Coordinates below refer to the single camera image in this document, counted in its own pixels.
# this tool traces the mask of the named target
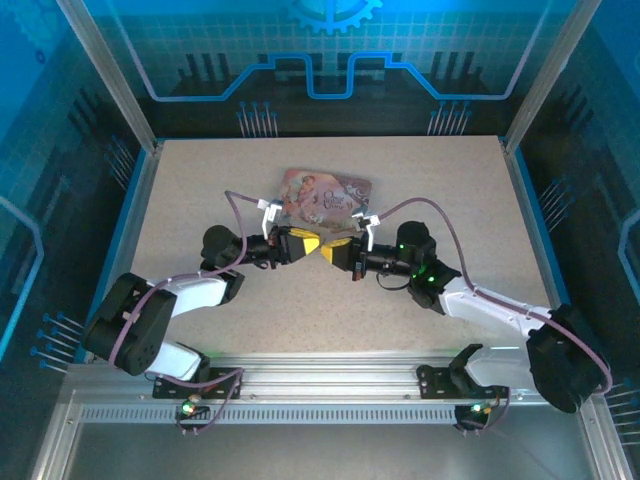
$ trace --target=table surface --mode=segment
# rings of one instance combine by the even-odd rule
[[[474,282],[531,304],[548,303],[496,137],[167,140],[132,271],[148,279],[196,271],[208,227],[238,232],[223,192],[271,199],[293,167],[370,179],[372,213],[414,196],[435,200],[456,227]],[[239,203],[248,234],[260,233],[262,211]],[[398,225],[407,220],[424,221],[439,258],[459,268],[444,222],[424,204],[385,220],[376,241],[395,243]],[[351,282],[319,252],[277,270],[237,270],[246,280],[231,303],[176,318],[167,338],[209,354],[506,345],[494,332],[420,308],[406,291],[382,290],[373,275]]]

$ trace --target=glass wall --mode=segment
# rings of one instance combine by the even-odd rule
[[[160,137],[503,134],[573,0],[91,0]]]
[[[0,478],[20,479],[77,346],[57,314],[86,318],[140,146],[55,2],[0,2],[0,45]]]
[[[609,404],[615,405],[614,420],[636,465],[639,22],[637,2],[602,2],[521,145],[571,301],[586,315],[624,382]]]

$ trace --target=robotic arm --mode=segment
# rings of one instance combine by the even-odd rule
[[[265,210],[263,234],[247,237],[240,264],[274,269],[278,264],[303,258],[320,245],[319,237],[306,230],[274,226],[269,231],[267,223],[277,218],[279,206],[275,202],[259,206]],[[365,231],[362,236],[322,247],[329,263],[350,272],[353,281],[363,279],[368,272],[405,277],[409,294],[422,308],[498,330],[513,343],[507,348],[465,348],[445,375],[456,398],[473,398],[476,392],[496,385],[537,390],[556,408],[573,413],[605,384],[606,364],[601,360],[597,341],[575,309],[563,305],[549,311],[473,285],[464,269],[461,273],[437,258],[436,241],[423,223],[402,224],[396,244],[391,246],[373,241],[374,227],[380,224],[377,216],[360,215],[357,222]],[[150,296],[117,349],[117,367],[131,375],[150,372],[169,377],[169,381],[188,380],[187,385],[194,388],[222,375],[213,371],[209,359],[200,352],[164,341],[173,317],[228,303],[244,281],[243,275],[233,271],[214,277],[201,274],[231,265],[242,252],[241,238],[218,225],[207,230],[203,244],[204,261],[199,274],[189,281],[170,281]],[[101,358],[109,358],[129,315],[151,288],[151,284],[133,274],[121,276],[85,329],[83,346]],[[567,338],[567,331],[573,341]],[[428,394],[426,385],[441,381],[442,377],[436,376],[443,372],[424,367],[419,369],[418,377],[425,386],[421,393]]]

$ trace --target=enclosure floor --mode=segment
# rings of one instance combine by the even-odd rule
[[[548,302],[496,137],[166,141],[132,271],[149,279],[196,271],[208,227],[238,232],[223,192],[271,199],[291,167],[371,180],[370,212],[414,196],[437,201],[458,231],[476,283],[524,302]],[[262,211],[240,203],[248,234],[260,233]],[[407,220],[424,221],[439,257],[459,268],[444,222],[426,205],[411,205],[383,222],[376,242],[394,244]],[[238,271],[247,278],[234,301],[177,318],[168,338],[208,353],[505,344],[493,332],[420,308],[406,291],[382,290],[374,275],[351,282],[320,253],[277,270]]]

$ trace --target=metal post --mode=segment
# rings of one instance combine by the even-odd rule
[[[513,119],[513,123],[509,127],[506,135],[507,153],[514,152],[522,141],[555,81],[567,65],[569,57],[576,48],[601,1],[579,0],[571,14],[569,14],[547,59],[533,81],[529,93],[527,93]]]
[[[82,0],[57,2],[138,142],[154,154],[157,141],[151,126],[87,7]]]

